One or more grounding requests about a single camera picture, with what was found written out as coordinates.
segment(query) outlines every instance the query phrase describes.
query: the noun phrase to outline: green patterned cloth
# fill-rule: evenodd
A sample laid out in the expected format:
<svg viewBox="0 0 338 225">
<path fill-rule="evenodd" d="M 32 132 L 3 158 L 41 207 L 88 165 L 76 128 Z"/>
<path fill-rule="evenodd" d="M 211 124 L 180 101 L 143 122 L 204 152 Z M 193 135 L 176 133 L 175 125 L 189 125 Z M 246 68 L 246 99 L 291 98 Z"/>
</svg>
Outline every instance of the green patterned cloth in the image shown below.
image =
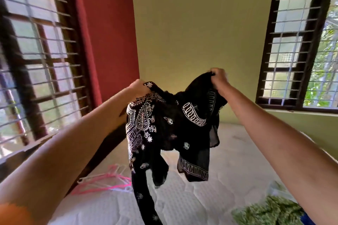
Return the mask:
<svg viewBox="0 0 338 225">
<path fill-rule="evenodd" d="M 303 225 L 304 210 L 283 197 L 267 196 L 264 203 L 253 204 L 232 212 L 239 225 Z"/>
</svg>

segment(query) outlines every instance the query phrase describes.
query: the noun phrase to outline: black fabric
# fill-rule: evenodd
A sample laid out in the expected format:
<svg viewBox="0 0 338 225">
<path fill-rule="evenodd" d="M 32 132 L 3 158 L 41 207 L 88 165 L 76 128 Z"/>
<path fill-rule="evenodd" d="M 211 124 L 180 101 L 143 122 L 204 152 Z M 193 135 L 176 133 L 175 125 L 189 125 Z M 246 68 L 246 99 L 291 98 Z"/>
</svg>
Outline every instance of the black fabric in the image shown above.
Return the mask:
<svg viewBox="0 0 338 225">
<path fill-rule="evenodd" d="M 209 178 L 209 148 L 219 145 L 218 114 L 227 103 L 213 88 L 211 76 L 211 72 L 200 75 L 175 95 L 147 82 L 152 93 L 128 105 L 126 131 L 132 184 L 146 225 L 162 224 L 145 174 L 147 169 L 152 170 L 155 186 L 165 182 L 169 167 L 161 150 L 179 151 L 177 169 L 188 181 Z"/>
</svg>

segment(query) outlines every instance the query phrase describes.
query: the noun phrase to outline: window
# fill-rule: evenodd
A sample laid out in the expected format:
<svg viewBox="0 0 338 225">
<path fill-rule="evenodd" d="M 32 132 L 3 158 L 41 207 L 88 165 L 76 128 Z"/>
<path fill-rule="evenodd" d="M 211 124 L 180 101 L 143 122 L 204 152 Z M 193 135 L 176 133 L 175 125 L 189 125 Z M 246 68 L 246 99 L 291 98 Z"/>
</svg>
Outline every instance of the window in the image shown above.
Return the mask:
<svg viewBox="0 0 338 225">
<path fill-rule="evenodd" d="M 88 113 L 66 0 L 0 0 L 0 158 Z"/>
<path fill-rule="evenodd" d="M 338 113 L 338 0 L 272 0 L 256 103 Z"/>
</svg>

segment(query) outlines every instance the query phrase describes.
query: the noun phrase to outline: quilted mattress surface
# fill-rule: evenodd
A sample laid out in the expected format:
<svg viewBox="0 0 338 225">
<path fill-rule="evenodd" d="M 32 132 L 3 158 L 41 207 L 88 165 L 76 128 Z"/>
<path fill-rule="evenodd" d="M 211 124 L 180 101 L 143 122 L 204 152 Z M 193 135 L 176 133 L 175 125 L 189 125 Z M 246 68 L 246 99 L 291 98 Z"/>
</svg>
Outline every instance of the quilted mattress surface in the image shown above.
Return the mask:
<svg viewBox="0 0 338 225">
<path fill-rule="evenodd" d="M 278 176 L 253 144 L 243 126 L 221 124 L 220 145 L 210 152 L 209 181 L 188 182 L 177 172 L 177 151 L 163 151 L 169 165 L 158 189 L 147 171 L 156 211 L 166 225 L 235 224 L 231 210 L 258 202 Z M 91 174 L 112 164 L 128 164 L 127 141 L 115 148 Z M 103 191 L 68 195 L 55 211 L 51 225 L 142 225 L 133 193 Z"/>
</svg>

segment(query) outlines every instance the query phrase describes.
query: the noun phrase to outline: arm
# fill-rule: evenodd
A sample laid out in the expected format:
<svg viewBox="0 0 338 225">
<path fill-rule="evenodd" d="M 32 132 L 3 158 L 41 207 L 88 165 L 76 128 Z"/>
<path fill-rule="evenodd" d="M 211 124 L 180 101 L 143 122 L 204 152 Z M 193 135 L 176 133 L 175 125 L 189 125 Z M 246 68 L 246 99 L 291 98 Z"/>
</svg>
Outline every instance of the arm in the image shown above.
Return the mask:
<svg viewBox="0 0 338 225">
<path fill-rule="evenodd" d="M 104 138 L 121 124 L 123 108 L 149 92 L 137 80 L 53 136 L 0 184 L 0 204 L 23 206 L 34 224 L 46 224 Z"/>
<path fill-rule="evenodd" d="M 338 221 L 338 164 L 290 125 L 264 111 L 232 87 L 223 69 L 213 84 L 253 142 L 317 225 Z"/>
</svg>

